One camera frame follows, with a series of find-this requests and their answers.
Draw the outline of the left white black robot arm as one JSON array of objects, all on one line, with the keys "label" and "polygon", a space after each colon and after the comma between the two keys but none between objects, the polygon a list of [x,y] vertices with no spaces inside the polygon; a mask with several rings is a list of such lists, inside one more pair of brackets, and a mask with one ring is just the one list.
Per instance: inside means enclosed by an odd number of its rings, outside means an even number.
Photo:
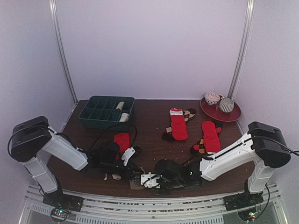
[{"label": "left white black robot arm", "polygon": [[75,146],[67,135],[56,132],[45,116],[16,125],[7,143],[9,156],[25,167],[57,207],[66,205],[67,196],[60,191],[57,178],[40,158],[41,151],[55,156],[77,171],[99,170],[130,178],[142,173],[142,169],[132,161],[140,150],[130,143],[122,152],[119,143],[105,141],[85,151]]}]

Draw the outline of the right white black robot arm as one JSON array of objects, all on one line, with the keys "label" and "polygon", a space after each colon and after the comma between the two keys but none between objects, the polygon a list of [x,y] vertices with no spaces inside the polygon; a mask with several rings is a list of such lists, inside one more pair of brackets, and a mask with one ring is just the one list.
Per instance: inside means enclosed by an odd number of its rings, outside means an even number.
[{"label": "right white black robot arm", "polygon": [[214,181],[222,174],[247,162],[255,164],[252,175],[245,182],[240,203],[251,205],[260,194],[274,170],[285,166],[291,151],[281,130],[260,122],[251,122],[249,130],[236,142],[221,151],[185,164],[173,160],[159,160],[153,173],[135,175],[136,186],[156,189],[157,195],[168,195],[173,189],[186,189]]}]

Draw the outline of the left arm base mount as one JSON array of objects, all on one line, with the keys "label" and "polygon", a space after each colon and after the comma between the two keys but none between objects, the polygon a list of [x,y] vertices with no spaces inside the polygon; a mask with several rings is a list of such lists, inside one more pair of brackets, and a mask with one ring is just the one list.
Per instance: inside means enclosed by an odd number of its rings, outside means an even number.
[{"label": "left arm base mount", "polygon": [[64,193],[43,195],[43,203],[53,207],[50,211],[50,218],[57,223],[66,221],[73,211],[80,212],[83,200],[82,197]]}]

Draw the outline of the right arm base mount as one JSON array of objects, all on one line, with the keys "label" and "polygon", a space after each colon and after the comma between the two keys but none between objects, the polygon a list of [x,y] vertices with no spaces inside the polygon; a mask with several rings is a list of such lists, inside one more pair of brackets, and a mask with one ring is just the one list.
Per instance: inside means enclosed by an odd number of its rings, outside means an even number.
[{"label": "right arm base mount", "polygon": [[251,194],[244,191],[240,194],[223,198],[226,211],[238,210],[238,217],[245,222],[253,222],[262,214],[262,193]]}]

